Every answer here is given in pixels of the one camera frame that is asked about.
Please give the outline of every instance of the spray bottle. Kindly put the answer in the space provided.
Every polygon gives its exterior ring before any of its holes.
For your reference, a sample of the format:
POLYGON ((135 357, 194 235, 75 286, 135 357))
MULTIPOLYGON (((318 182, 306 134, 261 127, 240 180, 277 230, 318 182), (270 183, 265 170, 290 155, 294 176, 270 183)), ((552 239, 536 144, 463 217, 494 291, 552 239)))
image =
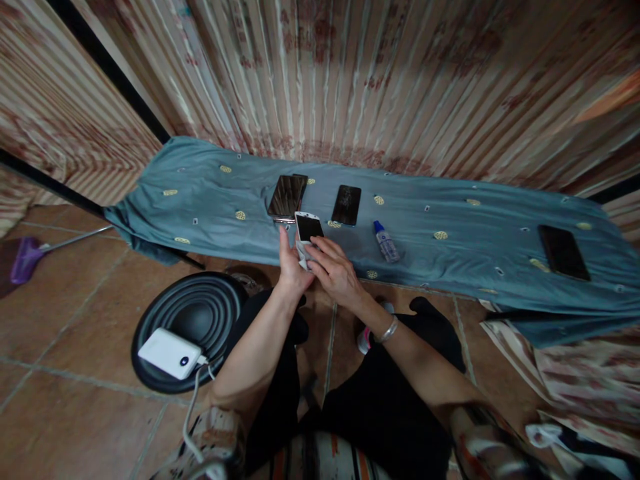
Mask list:
POLYGON ((391 237, 382 224, 376 220, 373 222, 373 226, 375 227, 375 238, 378 240, 380 251, 382 252, 382 255, 384 255, 385 260, 388 263, 394 263, 400 260, 398 250, 396 250, 393 240, 391 240, 391 237))

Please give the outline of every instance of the black smartphone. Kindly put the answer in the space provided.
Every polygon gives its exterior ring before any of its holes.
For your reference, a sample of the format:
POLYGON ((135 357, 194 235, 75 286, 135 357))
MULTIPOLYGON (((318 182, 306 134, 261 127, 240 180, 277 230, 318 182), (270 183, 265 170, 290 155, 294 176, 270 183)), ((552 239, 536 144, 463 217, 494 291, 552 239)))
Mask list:
POLYGON ((538 226, 549 268, 556 273, 582 281, 591 281, 573 234, 548 225, 538 226))
POLYGON ((360 196, 362 189, 340 185, 338 196, 335 198, 331 220, 344 225, 355 226, 358 220, 358 208, 360 208, 360 196))
POLYGON ((307 186, 304 175, 280 175, 275 186, 268 214, 276 221, 294 222, 294 214, 300 208, 302 194, 307 186))

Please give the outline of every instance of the black speaker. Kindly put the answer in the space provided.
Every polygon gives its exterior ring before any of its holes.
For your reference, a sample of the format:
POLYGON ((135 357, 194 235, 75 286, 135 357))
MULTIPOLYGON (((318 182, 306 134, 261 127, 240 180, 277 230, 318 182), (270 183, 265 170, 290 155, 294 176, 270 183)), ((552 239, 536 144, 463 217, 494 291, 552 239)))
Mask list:
MULTIPOLYGON (((230 275, 217 272, 195 273, 166 288, 147 308, 136 328, 131 345, 133 370, 148 388, 161 393, 193 390, 196 371, 178 380, 146 360, 138 350, 151 334, 162 327, 198 345, 213 360, 224 354, 227 337, 247 300, 242 284, 230 275)), ((215 373, 223 359, 212 365, 215 373)), ((200 385, 210 380, 206 368, 200 370, 200 385)))

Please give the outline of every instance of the bangle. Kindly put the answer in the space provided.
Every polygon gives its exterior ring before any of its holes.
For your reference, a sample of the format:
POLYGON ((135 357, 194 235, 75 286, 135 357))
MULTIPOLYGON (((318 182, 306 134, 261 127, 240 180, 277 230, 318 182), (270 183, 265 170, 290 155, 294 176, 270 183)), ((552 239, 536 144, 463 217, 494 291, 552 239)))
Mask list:
POLYGON ((395 315, 393 316, 393 321, 391 322, 391 325, 389 326, 389 328, 387 329, 386 332, 384 332, 384 334, 382 335, 382 337, 380 337, 379 339, 376 339, 376 342, 378 343, 384 343, 387 340, 389 340, 393 334, 395 333, 395 330, 398 328, 398 317, 396 317, 395 315))

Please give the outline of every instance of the cable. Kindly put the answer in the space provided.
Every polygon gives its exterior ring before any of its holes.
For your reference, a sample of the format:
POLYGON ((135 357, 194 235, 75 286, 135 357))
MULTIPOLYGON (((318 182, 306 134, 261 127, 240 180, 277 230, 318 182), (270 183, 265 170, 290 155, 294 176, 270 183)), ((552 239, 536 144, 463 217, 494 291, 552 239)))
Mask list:
MULTIPOLYGON (((218 355, 216 358, 214 358, 212 361, 207 360, 207 358, 204 355, 200 355, 200 357, 198 358, 198 364, 200 365, 200 367, 198 367, 198 370, 195 371, 195 382, 194 382, 194 386, 193 386, 193 397, 191 398, 191 403, 189 404, 189 410, 187 410, 187 416, 185 418, 185 423, 182 426, 182 437, 185 440, 185 445, 189 448, 189 450, 191 450, 191 452, 193 453, 193 455, 195 456, 196 460, 198 460, 198 463, 202 463, 204 462, 205 458, 202 455, 202 452, 200 451, 200 449, 198 448, 198 446, 195 444, 195 442, 193 441, 193 439, 191 438, 191 436, 189 435, 189 420, 191 419, 191 413, 193 412, 193 407, 195 406, 195 400, 198 398, 198 388, 200 386, 200 369, 203 368, 205 365, 207 366, 207 370, 209 372, 209 376, 211 377, 211 380, 215 380, 215 376, 213 374, 213 372, 211 371, 211 364, 214 362, 217 362, 218 360, 220 360, 220 358, 222 358, 224 356, 224 352, 222 352, 220 355, 218 355)), ((205 462, 204 467, 200 467, 198 468, 198 475, 202 475, 204 472, 207 472, 207 476, 210 479, 217 479, 220 478, 220 470, 219 470, 219 466, 214 468, 215 465, 210 465, 207 466, 211 461, 205 462)))
POLYGON ((195 400, 196 398, 198 398, 198 386, 200 384, 200 369, 202 367, 204 367, 204 365, 201 365, 200 368, 198 368, 198 370, 195 371, 195 386, 193 388, 193 397, 191 398, 191 403, 189 404, 189 410, 187 410, 185 423, 182 426, 182 437, 185 440, 185 444, 186 446, 188 446, 189 450, 191 450, 191 452, 194 454, 196 460, 198 460, 198 463, 202 463, 205 460, 205 458, 202 456, 202 452, 197 447, 197 445, 193 442, 193 440, 191 439, 191 436, 189 435, 189 420, 191 418, 191 412, 193 411, 193 407, 195 405, 195 400))

